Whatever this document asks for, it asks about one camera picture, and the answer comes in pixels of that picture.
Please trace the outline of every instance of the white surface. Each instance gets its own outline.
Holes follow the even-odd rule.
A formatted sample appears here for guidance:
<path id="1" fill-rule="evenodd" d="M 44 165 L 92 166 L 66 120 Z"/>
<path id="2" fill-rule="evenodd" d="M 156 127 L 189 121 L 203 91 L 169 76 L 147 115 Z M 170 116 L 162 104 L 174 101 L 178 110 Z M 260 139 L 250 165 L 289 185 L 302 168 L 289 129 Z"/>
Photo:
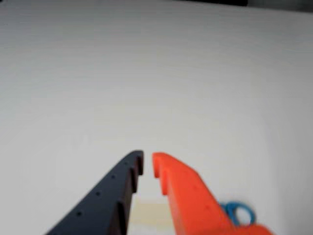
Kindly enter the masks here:
<path id="1" fill-rule="evenodd" d="M 313 16 L 165 0 L 0 6 L 0 234 L 43 234 L 151 153 L 281 235 L 312 234 Z"/>

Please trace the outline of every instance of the small hole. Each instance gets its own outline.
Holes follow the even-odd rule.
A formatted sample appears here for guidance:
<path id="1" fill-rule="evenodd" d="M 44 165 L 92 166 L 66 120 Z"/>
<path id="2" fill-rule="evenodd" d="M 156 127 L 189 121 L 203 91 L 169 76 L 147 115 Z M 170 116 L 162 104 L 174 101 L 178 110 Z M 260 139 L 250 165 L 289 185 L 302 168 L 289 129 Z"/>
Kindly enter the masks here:
<path id="1" fill-rule="evenodd" d="M 82 212 L 82 211 L 76 212 L 76 216 L 77 216 L 77 217 L 81 217 L 82 215 L 83 215 L 83 212 Z"/>
<path id="2" fill-rule="evenodd" d="M 236 209 L 236 217 L 239 220 L 240 224 L 242 225 L 249 225 L 251 220 L 251 215 L 249 212 L 244 208 L 237 208 Z"/>

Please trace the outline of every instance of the black plastic part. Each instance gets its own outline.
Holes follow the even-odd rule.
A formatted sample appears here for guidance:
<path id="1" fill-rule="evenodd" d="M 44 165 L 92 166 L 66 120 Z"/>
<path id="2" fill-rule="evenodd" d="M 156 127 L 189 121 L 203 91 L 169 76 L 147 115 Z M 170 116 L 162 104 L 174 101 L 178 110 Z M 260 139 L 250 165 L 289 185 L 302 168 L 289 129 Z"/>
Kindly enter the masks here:
<path id="1" fill-rule="evenodd" d="M 113 169 L 47 235 L 125 235 L 143 152 L 133 151 Z"/>

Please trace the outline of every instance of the orange plastic part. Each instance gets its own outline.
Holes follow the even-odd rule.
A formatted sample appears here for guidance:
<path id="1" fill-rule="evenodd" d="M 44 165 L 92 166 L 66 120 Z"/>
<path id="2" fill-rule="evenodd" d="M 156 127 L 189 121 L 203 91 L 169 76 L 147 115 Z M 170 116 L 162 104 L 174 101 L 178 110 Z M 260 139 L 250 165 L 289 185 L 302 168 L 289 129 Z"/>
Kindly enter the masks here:
<path id="1" fill-rule="evenodd" d="M 177 235 L 271 235 L 263 226 L 235 227 L 199 174 L 166 153 L 153 154 L 156 178 L 167 195 Z"/>

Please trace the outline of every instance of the white backdrop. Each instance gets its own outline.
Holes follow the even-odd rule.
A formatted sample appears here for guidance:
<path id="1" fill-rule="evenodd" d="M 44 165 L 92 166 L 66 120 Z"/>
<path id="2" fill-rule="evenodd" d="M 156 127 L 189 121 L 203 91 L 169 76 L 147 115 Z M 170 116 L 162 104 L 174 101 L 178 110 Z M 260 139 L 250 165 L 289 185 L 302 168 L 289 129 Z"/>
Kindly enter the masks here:
<path id="1" fill-rule="evenodd" d="M 0 234 L 45 233 L 151 153 L 279 235 L 312 234 L 313 16 L 169 0 L 0 5 Z"/>

